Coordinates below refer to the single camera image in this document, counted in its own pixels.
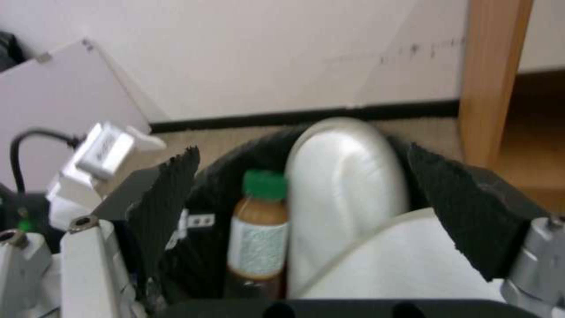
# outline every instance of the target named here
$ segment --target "plastic bottle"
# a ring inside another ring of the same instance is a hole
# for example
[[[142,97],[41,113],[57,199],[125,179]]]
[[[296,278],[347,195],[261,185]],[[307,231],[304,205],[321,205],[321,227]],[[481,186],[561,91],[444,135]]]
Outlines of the plastic bottle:
[[[282,174],[248,170],[245,197],[236,205],[228,247],[225,296],[278,298],[288,241]]]

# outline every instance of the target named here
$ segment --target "bottle label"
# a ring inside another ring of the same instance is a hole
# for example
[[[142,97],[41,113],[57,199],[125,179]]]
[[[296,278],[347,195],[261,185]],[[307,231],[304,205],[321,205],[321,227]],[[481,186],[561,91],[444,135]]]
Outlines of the bottle label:
[[[284,266],[288,223],[255,225],[232,217],[228,266],[250,278],[269,278]]]

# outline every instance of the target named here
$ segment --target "screw hole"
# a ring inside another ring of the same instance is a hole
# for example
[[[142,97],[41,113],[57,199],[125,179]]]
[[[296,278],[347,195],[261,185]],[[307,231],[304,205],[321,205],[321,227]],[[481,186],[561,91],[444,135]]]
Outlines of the screw hole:
[[[76,224],[77,226],[82,226],[82,225],[87,224],[88,222],[90,222],[90,219],[87,218],[87,217],[83,217],[83,218],[79,218],[78,220],[76,220],[76,221],[75,221],[75,224]]]
[[[14,235],[15,235],[14,232],[5,232],[5,233],[2,233],[2,234],[0,234],[0,242],[4,242],[4,241],[6,241],[6,240],[9,240],[9,239],[13,238]]]
[[[263,318],[294,318],[294,310],[285,303],[271,305],[263,313]]]
[[[424,313],[412,303],[399,303],[392,308],[393,318],[425,318]]]

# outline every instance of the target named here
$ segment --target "baseboard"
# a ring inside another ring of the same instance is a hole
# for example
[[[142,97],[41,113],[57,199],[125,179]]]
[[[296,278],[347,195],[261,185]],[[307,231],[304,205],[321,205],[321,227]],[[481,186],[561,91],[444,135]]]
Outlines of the baseboard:
[[[361,108],[290,111],[224,118],[195,119],[178,122],[152,123],[151,131],[172,132],[217,128],[291,125],[320,121],[329,117],[353,117],[363,120],[400,119],[416,117],[456,117],[459,100],[417,102],[410,104],[368,105]]]

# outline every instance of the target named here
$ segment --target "wooden cabinet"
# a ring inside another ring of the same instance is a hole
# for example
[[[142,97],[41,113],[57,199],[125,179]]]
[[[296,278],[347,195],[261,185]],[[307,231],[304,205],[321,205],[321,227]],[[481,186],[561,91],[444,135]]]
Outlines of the wooden cabinet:
[[[565,71],[516,76],[532,0],[470,0],[459,123],[465,161],[565,215]]]

